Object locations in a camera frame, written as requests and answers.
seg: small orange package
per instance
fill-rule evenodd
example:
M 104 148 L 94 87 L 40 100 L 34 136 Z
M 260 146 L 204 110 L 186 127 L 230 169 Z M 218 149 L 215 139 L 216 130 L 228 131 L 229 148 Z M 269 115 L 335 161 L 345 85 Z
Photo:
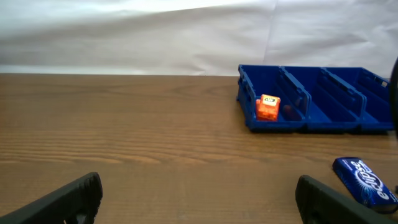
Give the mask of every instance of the small orange package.
M 277 121 L 280 98 L 276 96 L 261 95 L 261 100 L 256 100 L 257 120 Z

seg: logo on blue package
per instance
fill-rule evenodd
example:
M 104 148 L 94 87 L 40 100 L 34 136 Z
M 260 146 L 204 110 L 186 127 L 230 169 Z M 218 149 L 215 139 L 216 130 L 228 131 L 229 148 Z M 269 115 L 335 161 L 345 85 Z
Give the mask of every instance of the logo on blue package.
M 363 192 L 367 192 L 368 194 L 376 192 L 380 198 L 384 200 L 389 199 L 388 195 L 383 192 L 383 182 L 372 173 L 372 170 L 363 161 L 351 161 L 351 164 L 355 166 L 356 171 L 354 176 Z

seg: table surface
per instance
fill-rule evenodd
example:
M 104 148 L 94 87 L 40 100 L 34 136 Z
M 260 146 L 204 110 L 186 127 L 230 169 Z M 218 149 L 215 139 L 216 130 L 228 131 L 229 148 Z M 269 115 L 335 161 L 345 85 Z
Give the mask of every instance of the table surface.
M 237 80 L 1 75 L 0 215 L 91 171 L 97 224 L 301 223 L 302 174 L 349 195 L 331 169 L 341 156 L 398 184 L 391 136 L 250 133 Z

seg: blue plastic bin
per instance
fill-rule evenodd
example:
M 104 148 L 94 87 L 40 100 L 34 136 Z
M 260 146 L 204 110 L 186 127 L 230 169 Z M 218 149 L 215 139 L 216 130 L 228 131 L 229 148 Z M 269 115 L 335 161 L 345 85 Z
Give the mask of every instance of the blue plastic bin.
M 240 65 L 237 100 L 252 131 L 295 131 L 304 126 L 311 96 L 303 86 L 278 66 Z M 278 121 L 258 121 L 256 99 L 262 94 L 280 98 Z
M 311 96 L 309 130 L 348 131 L 359 127 L 366 97 L 353 86 L 320 67 L 282 67 Z
M 393 130 L 389 105 L 389 82 L 364 68 L 326 68 L 353 85 L 367 98 L 361 121 L 362 131 Z

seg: white sheet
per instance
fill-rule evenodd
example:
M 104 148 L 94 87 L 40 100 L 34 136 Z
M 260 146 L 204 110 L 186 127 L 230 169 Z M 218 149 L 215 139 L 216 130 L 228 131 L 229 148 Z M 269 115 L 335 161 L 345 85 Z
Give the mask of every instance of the white sheet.
M 389 77 L 396 0 L 3 0 L 0 72 L 238 75 L 240 63 Z

